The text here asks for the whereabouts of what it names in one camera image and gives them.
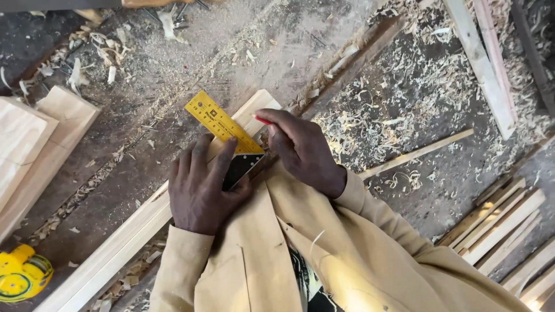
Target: jacket sleeve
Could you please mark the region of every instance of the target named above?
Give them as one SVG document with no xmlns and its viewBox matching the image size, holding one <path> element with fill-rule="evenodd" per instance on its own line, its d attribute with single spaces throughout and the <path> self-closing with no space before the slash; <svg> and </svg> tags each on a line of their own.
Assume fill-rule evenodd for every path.
<svg viewBox="0 0 555 312">
<path fill-rule="evenodd" d="M 421 237 L 417 230 L 400 214 L 393 212 L 384 201 L 375 199 L 364 189 L 359 176 L 348 169 L 347 185 L 335 202 L 377 225 L 413 257 L 433 248 L 429 239 Z"/>
<path fill-rule="evenodd" d="M 149 311 L 193 311 L 196 282 L 204 270 L 213 236 L 170 225 L 162 263 L 150 295 Z"/>
</svg>

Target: concrete floor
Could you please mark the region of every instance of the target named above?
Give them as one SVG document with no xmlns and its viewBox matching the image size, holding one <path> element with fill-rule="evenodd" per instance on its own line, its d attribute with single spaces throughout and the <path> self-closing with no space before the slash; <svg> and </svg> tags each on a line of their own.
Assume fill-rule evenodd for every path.
<svg viewBox="0 0 555 312">
<path fill-rule="evenodd" d="M 322 69 L 330 68 L 343 47 L 364 31 L 367 19 L 373 22 L 369 17 L 382 4 L 363 0 L 230 0 L 211 5 L 210 11 L 191 5 L 186 12 L 190 28 L 180 34 L 188 43 L 166 40 L 161 26 L 144 10 L 115 12 L 97 31 L 116 38 L 116 28 L 124 23 L 131 26 L 127 32 L 128 47 L 134 50 L 120 66 L 126 74 L 118 71 L 115 83 L 108 85 L 108 68 L 91 44 L 70 57 L 70 62 L 78 57 L 84 66 L 95 63 L 95 67 L 85 72 L 91 84 L 83 86 L 82 93 L 102 107 L 103 112 L 16 232 L 24 240 L 31 238 L 28 241 L 51 260 L 57 273 L 40 296 L 15 305 L 1 305 L 0 310 L 32 310 L 74 270 L 67 266 L 69 261 L 82 263 L 136 210 L 136 200 L 145 201 L 164 183 L 175 156 L 205 132 L 183 110 L 194 94 L 206 90 L 230 114 L 261 88 L 287 106 L 297 95 L 303 98 L 307 90 L 314 88 L 312 82 Z M 438 16 L 429 24 L 433 28 L 443 21 Z M 270 43 L 270 39 L 277 41 L 277 45 Z M 416 48 L 420 53 L 415 59 Z M 257 58 L 255 62 L 246 58 L 247 49 Z M 231 64 L 234 51 L 239 55 L 236 66 Z M 356 144 L 349 153 L 335 154 L 343 165 L 354 171 L 378 164 L 379 158 L 390 159 L 452 132 L 474 127 L 473 137 L 421 157 L 419 163 L 408 163 L 370 179 L 369 190 L 430 239 L 444 234 L 469 213 L 473 208 L 472 199 L 538 139 L 531 134 L 529 126 L 523 125 L 508 142 L 497 140 L 497 129 L 487 104 L 476 100 L 477 85 L 469 78 L 472 74 L 468 74 L 463 62 L 458 71 L 467 72 L 463 76 L 468 79 L 459 77 L 467 83 L 462 86 L 465 91 L 460 93 L 473 96 L 468 101 L 465 99 L 461 108 L 453 106 L 449 97 L 423 102 L 422 99 L 438 90 L 437 85 L 426 82 L 426 77 L 432 74 L 425 69 L 426 64 L 442 62 L 448 55 L 461 52 L 456 39 L 426 44 L 411 34 L 400 34 L 375 64 L 367 64 L 356 82 L 315 118 L 327 126 L 344 112 L 349 116 L 360 113 L 355 120 L 358 124 L 343 131 L 345 138 Z M 413 64 L 410 70 L 407 66 L 393 66 L 403 59 L 417 60 L 419 56 L 425 61 Z M 129 81 L 125 80 L 127 73 L 132 76 Z M 51 87 L 65 84 L 66 80 L 67 76 L 57 71 L 45 84 Z M 37 98 L 44 96 L 40 88 L 34 92 Z M 526 119 L 529 110 L 522 106 L 521 116 Z M 409 123 L 403 129 L 397 125 L 388 128 L 392 130 L 387 132 L 392 135 L 390 139 L 398 139 L 393 144 L 396 148 L 380 150 L 378 146 L 383 141 L 375 138 L 383 137 L 382 129 L 369 135 L 373 133 L 369 132 L 372 128 L 369 125 L 374 124 L 373 120 L 398 117 L 406 117 Z M 530 118 L 532 123 L 545 124 L 544 119 Z M 157 132 L 142 125 L 152 126 Z M 342 144 L 334 143 L 333 136 L 329 141 L 334 149 L 338 143 Z M 548 167 L 552 165 L 553 148 L 552 144 L 529 168 L 528 185 L 538 176 L 537 185 L 555 189 L 553 169 Z M 411 186 L 402 174 L 395 175 L 397 172 L 410 175 L 414 170 L 420 174 L 421 185 L 413 178 Z M 394 180 L 394 175 L 398 183 L 390 188 L 386 181 Z M 551 205 L 542 208 L 541 226 L 530 235 L 526 246 L 514 253 L 514 260 L 507 260 L 494 274 L 496 280 L 553 235 L 554 202 L 551 200 Z M 33 232 L 53 214 L 63 219 L 58 228 L 43 240 L 32 239 Z M 80 233 L 71 231 L 72 228 L 79 229 Z M 140 310 L 141 306 L 138 304 L 135 308 Z"/>
</svg>

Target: beige jacket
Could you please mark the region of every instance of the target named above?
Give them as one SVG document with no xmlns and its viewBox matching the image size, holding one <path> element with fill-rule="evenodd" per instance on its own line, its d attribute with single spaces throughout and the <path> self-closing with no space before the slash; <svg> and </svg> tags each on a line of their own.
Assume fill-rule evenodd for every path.
<svg viewBox="0 0 555 312">
<path fill-rule="evenodd" d="M 150 311 L 302 311 L 284 235 L 347 312 L 529 311 L 421 237 L 353 172 L 330 202 L 281 164 L 216 239 L 170 226 Z"/>
</svg>

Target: stack of wood strips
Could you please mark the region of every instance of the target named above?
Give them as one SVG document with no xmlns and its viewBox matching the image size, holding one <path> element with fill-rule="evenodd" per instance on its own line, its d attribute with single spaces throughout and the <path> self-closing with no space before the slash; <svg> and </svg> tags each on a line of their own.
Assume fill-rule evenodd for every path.
<svg viewBox="0 0 555 312">
<path fill-rule="evenodd" d="M 489 275 L 542 220 L 542 190 L 525 190 L 522 177 L 500 179 L 476 199 L 478 207 L 437 245 L 453 248 L 484 275 Z M 555 265 L 525 287 L 555 258 L 555 238 L 536 250 L 501 282 L 515 296 L 538 309 L 555 292 Z"/>
<path fill-rule="evenodd" d="M 0 97 L 0 242 L 19 227 L 99 113 L 60 87 L 36 110 Z"/>
</svg>

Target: left hand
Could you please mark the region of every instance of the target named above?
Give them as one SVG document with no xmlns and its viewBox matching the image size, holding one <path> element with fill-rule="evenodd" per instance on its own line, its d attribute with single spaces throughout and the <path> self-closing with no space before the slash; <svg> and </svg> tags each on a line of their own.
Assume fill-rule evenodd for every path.
<svg viewBox="0 0 555 312">
<path fill-rule="evenodd" d="M 211 236 L 252 193 L 246 177 L 234 190 L 221 190 L 238 142 L 235 137 L 228 139 L 214 159 L 214 167 L 208 170 L 206 154 L 213 137 L 204 134 L 183 151 L 173 163 L 168 186 L 175 226 Z"/>
</svg>

